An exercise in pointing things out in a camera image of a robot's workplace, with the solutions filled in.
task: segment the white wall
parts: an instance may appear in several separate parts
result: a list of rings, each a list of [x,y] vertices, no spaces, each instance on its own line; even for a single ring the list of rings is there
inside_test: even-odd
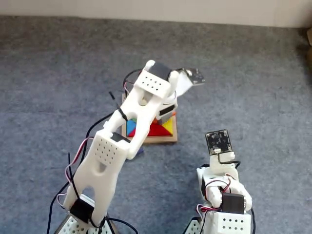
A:
[[[0,0],[0,14],[308,27],[312,0]]]

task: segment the blue triangle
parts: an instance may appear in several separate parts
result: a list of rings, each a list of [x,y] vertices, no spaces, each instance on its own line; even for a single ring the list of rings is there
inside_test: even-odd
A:
[[[137,123],[135,123],[133,120],[129,120],[127,122],[127,135],[129,135],[129,133],[136,128],[136,125]]]

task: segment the floor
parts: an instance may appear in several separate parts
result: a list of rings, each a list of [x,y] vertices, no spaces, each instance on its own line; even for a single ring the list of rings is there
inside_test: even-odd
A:
[[[142,234],[182,233],[201,202],[204,133],[227,128],[257,234],[312,233],[307,45],[297,29],[0,17],[0,232],[45,233],[67,152],[115,109],[108,92],[120,96],[125,74],[154,59],[199,68],[206,84],[178,100],[177,144],[125,163],[110,216]],[[65,215],[55,205],[52,231]]]

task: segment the robotic arm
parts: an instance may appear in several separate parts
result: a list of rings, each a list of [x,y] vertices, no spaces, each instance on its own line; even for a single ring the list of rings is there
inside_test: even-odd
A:
[[[250,234],[251,216],[246,211],[252,208],[252,198],[238,180],[240,162],[234,160],[228,131],[206,133],[206,141],[210,164],[197,168],[204,204],[196,208],[201,219],[190,224],[198,225],[197,234]]]
[[[107,215],[123,163],[135,157],[152,121],[164,109],[164,101],[176,91],[178,77],[178,71],[148,61],[123,104],[105,122],[104,128],[96,132],[73,178],[77,192],[70,184],[63,204],[79,223],[99,226]],[[129,141],[116,130],[131,118],[136,118],[137,124],[135,136]],[[81,194],[87,187],[93,188],[95,201]]]

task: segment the yellow triangle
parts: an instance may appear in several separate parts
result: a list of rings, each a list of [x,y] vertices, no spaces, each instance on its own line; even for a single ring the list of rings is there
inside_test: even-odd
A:
[[[162,126],[171,134],[173,135],[173,127],[172,127],[172,117],[168,119],[167,122],[163,123]]]

